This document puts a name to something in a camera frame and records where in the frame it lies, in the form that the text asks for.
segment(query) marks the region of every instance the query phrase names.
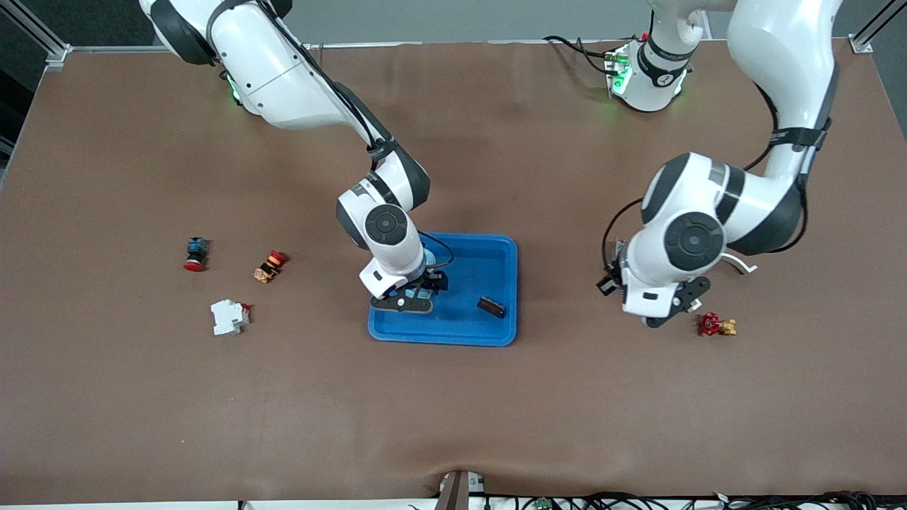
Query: red and gold toy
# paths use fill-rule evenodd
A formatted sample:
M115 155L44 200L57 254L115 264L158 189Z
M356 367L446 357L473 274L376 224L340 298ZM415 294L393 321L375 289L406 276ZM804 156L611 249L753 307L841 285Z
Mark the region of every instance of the red and gold toy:
M699 334L711 337L712 335L736 335L736 320L721 320L715 312L708 312L699 318Z
M279 251L271 251L268 259L255 270L255 280L261 283L268 283L274 278L274 275L280 273L280 266L287 261L287 256Z

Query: orange and black toy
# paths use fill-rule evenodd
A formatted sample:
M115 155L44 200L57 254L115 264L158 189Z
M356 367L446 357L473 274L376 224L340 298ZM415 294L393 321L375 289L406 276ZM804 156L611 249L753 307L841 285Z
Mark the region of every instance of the orange and black toy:
M274 275L280 273L280 267L287 261L287 256L279 251L271 251L268 259L255 270L255 280L268 283Z

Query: white toy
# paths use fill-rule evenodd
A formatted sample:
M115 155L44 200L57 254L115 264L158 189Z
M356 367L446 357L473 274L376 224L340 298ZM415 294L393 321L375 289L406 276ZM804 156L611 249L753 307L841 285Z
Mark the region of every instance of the white toy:
M235 303L229 299L211 305L214 314L214 336L232 337L242 332L240 329L249 324L249 306Z

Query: white robotic arm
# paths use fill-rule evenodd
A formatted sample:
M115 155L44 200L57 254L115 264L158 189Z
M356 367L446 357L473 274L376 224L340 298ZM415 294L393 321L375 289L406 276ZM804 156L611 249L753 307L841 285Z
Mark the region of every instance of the white robotic arm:
M427 200L427 173L352 91L324 74L290 33L280 17L291 1L140 0L140 4L174 54L191 64L222 64L249 112L288 130L344 124L366 142L372 169L339 197L336 216L356 246L374 256L359 274L375 297L373 303L380 304L411 282L419 282L418 289L445 288L445 276L432 271L431 261L426 263L419 233L406 214ZM432 254L427 258L434 261ZM424 291L411 294L407 301L430 297ZM430 303L411 304L393 308L431 309Z
M645 227L609 268L625 311L660 326L708 289L702 275L726 247L755 255L779 250L792 236L830 125L837 81L831 30L841 1L736 4L731 55L776 118L766 171L757 176L694 153L666 163L643 197Z

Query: robotic arm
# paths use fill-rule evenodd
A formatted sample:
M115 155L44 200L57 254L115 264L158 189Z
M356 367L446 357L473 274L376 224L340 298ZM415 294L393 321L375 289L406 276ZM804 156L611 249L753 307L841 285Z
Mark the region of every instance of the robotic arm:
M766 171L757 176L694 153L666 163L643 197L643 230L609 268L623 288L625 311L660 326L708 289L702 275L726 247L755 255L777 251L791 237L805 213L806 180L830 125L837 82L831 30L841 2L737 2L727 34L730 53L776 119ZM657 1L653 8L666 4ZM686 22L679 17L676 25ZM647 43L662 34L653 31ZM683 39L678 30L672 40ZM639 54L648 55L646 48Z
M336 217L373 258L359 278L377 308L431 310L446 289L407 214L428 198L428 174L356 95L332 81L281 16L291 0L140 0L161 41L191 64L220 63L250 113L287 130L344 124L366 142L372 168L340 195ZM403 288L414 284L414 289ZM390 299L400 289L400 299Z

